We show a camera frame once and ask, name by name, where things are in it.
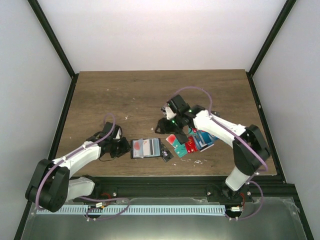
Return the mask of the plain black card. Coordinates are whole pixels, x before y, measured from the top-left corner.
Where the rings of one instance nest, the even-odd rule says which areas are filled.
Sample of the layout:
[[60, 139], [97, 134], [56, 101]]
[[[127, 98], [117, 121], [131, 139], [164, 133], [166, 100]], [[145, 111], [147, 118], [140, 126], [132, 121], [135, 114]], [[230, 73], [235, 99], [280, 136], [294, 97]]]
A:
[[189, 141], [189, 138], [185, 133], [175, 133], [174, 135], [181, 145]]

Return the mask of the white card red circle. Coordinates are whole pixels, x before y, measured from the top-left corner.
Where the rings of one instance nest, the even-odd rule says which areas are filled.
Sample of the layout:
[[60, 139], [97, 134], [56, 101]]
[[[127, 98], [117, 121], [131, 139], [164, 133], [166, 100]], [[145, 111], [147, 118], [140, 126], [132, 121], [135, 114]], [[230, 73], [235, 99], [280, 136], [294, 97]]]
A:
[[176, 138], [176, 136], [174, 134], [170, 134], [167, 138], [166, 141], [173, 147], [173, 148], [177, 148], [179, 146], [179, 141]]

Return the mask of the black leather card holder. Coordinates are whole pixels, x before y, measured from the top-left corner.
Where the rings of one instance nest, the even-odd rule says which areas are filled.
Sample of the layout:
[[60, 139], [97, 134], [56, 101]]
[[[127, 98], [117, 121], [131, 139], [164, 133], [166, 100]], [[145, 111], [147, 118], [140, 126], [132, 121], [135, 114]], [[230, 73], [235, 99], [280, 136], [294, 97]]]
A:
[[131, 159], [157, 158], [162, 155], [160, 138], [140, 138], [130, 142]]

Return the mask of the red card with gold text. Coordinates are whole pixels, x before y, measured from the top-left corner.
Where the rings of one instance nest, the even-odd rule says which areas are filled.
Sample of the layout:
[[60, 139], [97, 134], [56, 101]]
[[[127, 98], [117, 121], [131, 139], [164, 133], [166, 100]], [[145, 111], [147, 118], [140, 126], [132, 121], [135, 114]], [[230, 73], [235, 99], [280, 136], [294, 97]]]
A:
[[188, 141], [184, 145], [188, 154], [199, 151], [193, 136], [189, 136]]

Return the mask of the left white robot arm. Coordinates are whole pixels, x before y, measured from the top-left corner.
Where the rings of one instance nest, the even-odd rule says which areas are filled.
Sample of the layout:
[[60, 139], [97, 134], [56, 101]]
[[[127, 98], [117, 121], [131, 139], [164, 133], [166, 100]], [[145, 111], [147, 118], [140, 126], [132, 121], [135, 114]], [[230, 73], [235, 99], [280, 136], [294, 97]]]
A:
[[74, 174], [105, 154], [114, 159], [130, 150], [122, 128], [106, 122], [103, 130], [87, 138], [72, 152], [53, 160], [40, 160], [26, 189], [25, 198], [34, 203], [38, 210], [53, 213], [65, 202], [79, 197], [97, 202], [102, 196], [102, 189], [97, 182], [90, 176], [74, 177]]

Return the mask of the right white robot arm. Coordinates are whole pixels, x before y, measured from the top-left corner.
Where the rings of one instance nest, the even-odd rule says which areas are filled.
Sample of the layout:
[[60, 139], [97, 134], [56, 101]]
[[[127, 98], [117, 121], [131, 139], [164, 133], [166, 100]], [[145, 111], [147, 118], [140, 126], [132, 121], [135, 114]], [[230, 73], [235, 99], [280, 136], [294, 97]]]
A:
[[221, 194], [229, 202], [240, 196], [241, 188], [258, 173], [266, 160], [271, 156], [268, 144], [256, 125], [248, 127], [224, 120], [200, 105], [189, 106], [177, 94], [161, 108], [164, 115], [155, 132], [173, 134], [182, 144], [188, 144], [189, 138], [184, 127], [208, 133], [233, 150], [234, 168], [222, 184]]

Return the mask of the teal card upper pile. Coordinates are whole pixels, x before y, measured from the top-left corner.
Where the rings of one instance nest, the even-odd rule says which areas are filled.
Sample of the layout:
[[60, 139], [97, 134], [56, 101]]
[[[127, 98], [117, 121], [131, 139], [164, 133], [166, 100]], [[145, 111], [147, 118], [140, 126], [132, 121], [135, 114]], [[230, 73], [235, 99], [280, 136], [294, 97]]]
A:
[[174, 152], [177, 154], [177, 156], [179, 158], [182, 158], [183, 156], [188, 154], [188, 151], [187, 151], [186, 146], [184, 144], [176, 147], [174, 149]]

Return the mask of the black VIP card centre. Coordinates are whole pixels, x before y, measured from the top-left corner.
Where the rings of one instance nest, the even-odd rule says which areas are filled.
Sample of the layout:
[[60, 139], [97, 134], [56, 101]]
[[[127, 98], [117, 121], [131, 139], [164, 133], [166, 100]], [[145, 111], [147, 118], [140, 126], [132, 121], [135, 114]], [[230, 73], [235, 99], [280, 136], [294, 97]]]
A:
[[161, 157], [164, 160], [165, 163], [170, 161], [174, 156], [169, 150], [162, 150], [161, 151]]

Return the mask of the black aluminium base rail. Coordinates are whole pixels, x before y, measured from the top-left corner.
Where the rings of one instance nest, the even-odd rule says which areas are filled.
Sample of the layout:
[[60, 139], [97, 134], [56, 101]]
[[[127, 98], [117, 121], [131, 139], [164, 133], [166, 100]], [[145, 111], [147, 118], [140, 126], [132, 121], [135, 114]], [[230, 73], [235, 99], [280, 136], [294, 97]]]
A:
[[[217, 191], [225, 176], [94, 176], [102, 193], [117, 197], [206, 197], [210, 189]], [[294, 197], [294, 184], [286, 183], [280, 176], [258, 175], [253, 178], [267, 197]]]

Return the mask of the left black frame post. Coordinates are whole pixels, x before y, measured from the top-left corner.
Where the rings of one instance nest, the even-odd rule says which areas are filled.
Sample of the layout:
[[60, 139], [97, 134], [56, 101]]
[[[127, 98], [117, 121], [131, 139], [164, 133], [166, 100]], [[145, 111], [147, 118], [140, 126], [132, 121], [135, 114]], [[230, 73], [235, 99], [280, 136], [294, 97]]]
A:
[[56, 51], [60, 61], [62, 62], [64, 68], [66, 69], [68, 75], [73, 79], [76, 76], [76, 73], [68, 60], [65, 51], [63, 50], [53, 28], [50, 25], [40, 3], [38, 0], [27, 0], [29, 3], [32, 11], [34, 12], [36, 18], [38, 19], [40, 25], [42, 26], [45, 34], [47, 35], [51, 45], [53, 46], [54, 50]]

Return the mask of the black frame post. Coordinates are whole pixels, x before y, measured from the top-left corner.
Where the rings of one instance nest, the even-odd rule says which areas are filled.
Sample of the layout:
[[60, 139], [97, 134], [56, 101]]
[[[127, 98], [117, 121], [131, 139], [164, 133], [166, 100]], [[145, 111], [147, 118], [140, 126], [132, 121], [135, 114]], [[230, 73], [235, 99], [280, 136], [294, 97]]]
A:
[[272, 46], [275, 38], [277, 37], [278, 33], [280, 32], [283, 24], [285, 23], [287, 17], [289, 16], [291, 10], [293, 9], [297, 0], [286, 0], [282, 9], [280, 10], [272, 28], [270, 29], [262, 47], [260, 48], [253, 64], [251, 65], [249, 71], [247, 71], [247, 76], [252, 78], [255, 73], [257, 72], [259, 66], [261, 65], [263, 59], [265, 58], [267, 52], [269, 51], [270, 47]]
[[36, 18], [38, 19], [40, 25], [42, 26], [45, 34], [47, 35], [51, 45], [53, 46], [54, 50], [56, 51], [60, 61], [62, 62], [64, 68], [66, 69], [68, 75], [73, 79], [76, 76], [76, 73], [68, 60], [65, 51], [63, 50], [53, 28], [50, 25], [40, 3], [38, 0], [27, 0], [29, 3], [32, 11], [34, 12]]

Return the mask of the right black frame post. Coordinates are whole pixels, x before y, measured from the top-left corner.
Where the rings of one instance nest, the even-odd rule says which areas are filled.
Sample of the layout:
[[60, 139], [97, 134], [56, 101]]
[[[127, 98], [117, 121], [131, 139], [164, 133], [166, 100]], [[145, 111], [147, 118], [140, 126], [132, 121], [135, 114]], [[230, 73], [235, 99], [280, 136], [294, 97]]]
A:
[[251, 65], [249, 71], [247, 71], [247, 76], [252, 78], [255, 73], [257, 72], [259, 66], [261, 65], [263, 59], [265, 58], [267, 52], [269, 51], [270, 47], [272, 46], [275, 38], [277, 37], [278, 33], [280, 32], [283, 24], [285, 23], [287, 17], [289, 16], [291, 10], [293, 9], [297, 0], [286, 0], [282, 9], [280, 10], [272, 28], [270, 29], [262, 47], [260, 48], [253, 64]]

